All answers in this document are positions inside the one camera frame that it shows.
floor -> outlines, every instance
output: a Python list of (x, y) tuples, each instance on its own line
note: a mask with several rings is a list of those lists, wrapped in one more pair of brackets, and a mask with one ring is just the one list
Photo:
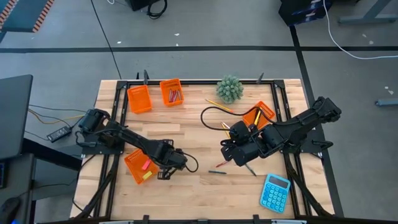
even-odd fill
[[(114, 56), (123, 79), (134, 79), (143, 69), (152, 79), (221, 78), (226, 74), (257, 78), (262, 72), (264, 78), (303, 78), (307, 94), (313, 90), (315, 97), (330, 97), (343, 110), (337, 123), (323, 129), (327, 140), (335, 143), (330, 157), (344, 215), (398, 220), (398, 108), (374, 105), (376, 99), (398, 94), (398, 59), (357, 60), (327, 48), (333, 42), (322, 19), (296, 27), (300, 45), (312, 47), (302, 52), (305, 72), (300, 69), (290, 30), (277, 13), (277, 0), (170, 0), (165, 15), (156, 21), (144, 12), (132, 12), (123, 0), (117, 1), (110, 5), (106, 0), (93, 0), (109, 43), (116, 48)], [(332, 33), (342, 46), (368, 47), (353, 48), (355, 55), (397, 55), (398, 51), (378, 47), (398, 46), (398, 22), (336, 23), (340, 16), (364, 14), (374, 2), (335, 4), (330, 10)], [(155, 4), (154, 10), (162, 4)], [(385, 13), (398, 13), (398, 2), (393, 1)], [(243, 47), (231, 50), (224, 46)], [(0, 43), (0, 78), (33, 74), (32, 104), (86, 110), (95, 102), (100, 80), (119, 78), (107, 48), (90, 0), (56, 0), (38, 33), (6, 34)], [(56, 117), (79, 115), (37, 112)], [(26, 130), (46, 136), (61, 126), (42, 125), (28, 115)], [(30, 134), (26, 137), (57, 149), (74, 143), (72, 138), (50, 144)], [(50, 164), (38, 166), (47, 171), (44, 176), (37, 174), (43, 182), (70, 183), (76, 177)], [(48, 191), (67, 194), (39, 200), (35, 221), (67, 219), (74, 185)]]

sticky note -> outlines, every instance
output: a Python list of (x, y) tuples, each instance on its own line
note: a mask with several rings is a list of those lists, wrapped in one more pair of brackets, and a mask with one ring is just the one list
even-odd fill
[(150, 177), (151, 175), (152, 175), (152, 172), (149, 171), (148, 173), (146, 173), (145, 175), (143, 175), (142, 178), (143, 178), (144, 180), (146, 180), (146, 179), (148, 179), (148, 177)]
[(148, 160), (144, 163), (144, 165), (142, 166), (142, 170), (147, 170), (148, 167), (149, 167), (149, 164), (150, 164), (150, 159), (148, 159)]

yellow pencil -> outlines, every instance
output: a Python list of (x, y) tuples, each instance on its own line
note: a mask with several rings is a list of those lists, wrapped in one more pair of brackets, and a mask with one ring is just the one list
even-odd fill
[(224, 110), (228, 110), (229, 112), (233, 112), (231, 109), (229, 109), (229, 108), (226, 108), (225, 106), (221, 106), (221, 105), (219, 105), (218, 103), (215, 103), (215, 102), (213, 102), (213, 101), (211, 101), (211, 100), (209, 100), (209, 99), (205, 99), (207, 102), (209, 102), (209, 103), (213, 103), (214, 105), (216, 105), (216, 106), (218, 106), (219, 108), (223, 108)]
[(254, 125), (256, 125), (256, 126), (259, 122), (260, 114), (261, 114), (261, 111), (259, 110), (259, 113), (257, 114), (257, 118), (256, 118), (256, 120), (254, 120)]
[[(224, 129), (229, 129), (228, 125), (224, 124), (224, 122), (221, 122), (221, 125)], [(231, 136), (229, 136), (229, 132), (225, 131), (225, 134), (228, 138), (231, 138)]]

calculator display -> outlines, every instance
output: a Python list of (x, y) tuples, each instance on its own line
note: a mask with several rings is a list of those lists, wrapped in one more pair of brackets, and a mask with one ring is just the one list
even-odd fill
[(273, 176), (270, 176), (270, 177), (269, 177), (269, 182), (270, 182), (270, 183), (273, 183), (273, 184), (276, 184), (276, 185), (278, 185), (278, 186), (281, 186), (281, 187), (283, 187), (283, 188), (287, 188), (287, 186), (288, 186), (288, 183), (287, 183), (287, 182), (284, 182), (283, 180), (280, 180), (280, 179), (275, 178), (275, 177), (273, 177)]

orange tray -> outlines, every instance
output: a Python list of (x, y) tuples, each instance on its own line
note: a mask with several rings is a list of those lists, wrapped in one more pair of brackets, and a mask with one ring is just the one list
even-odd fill
[[(254, 106), (260, 107), (269, 119), (274, 118), (275, 112), (273, 112), (263, 101), (259, 101)], [(254, 121), (256, 120), (256, 116), (257, 116), (257, 110), (253, 109), (250, 113), (243, 116), (243, 122), (246, 124), (246, 126), (249, 126), (250, 124), (254, 124)], [(257, 129), (263, 128), (267, 123), (268, 123), (268, 120), (266, 120), (263, 115), (260, 115), (260, 118), (259, 118), (259, 121), (257, 124)]]
[[(180, 80), (178, 78), (174, 78), (172, 80), (165, 80), (160, 82), (160, 89), (162, 90), (163, 103), (166, 106), (175, 106), (180, 105), (184, 102), (184, 94), (182, 93), (182, 87)], [(175, 102), (170, 102), (170, 91), (179, 91), (180, 98), (177, 97)]]
[(130, 109), (133, 113), (139, 114), (152, 109), (152, 101), (150, 100), (147, 85), (128, 89), (127, 96), (129, 98)]
[[(149, 157), (146, 156), (140, 149), (135, 150), (132, 154), (124, 158), (124, 163), (126, 163), (137, 184), (141, 184), (143, 181), (148, 180), (154, 175), (157, 175), (157, 166), (152, 161), (146, 170), (142, 169), (142, 166), (148, 159)], [(152, 172), (152, 174), (144, 179), (144, 176), (148, 172)]]

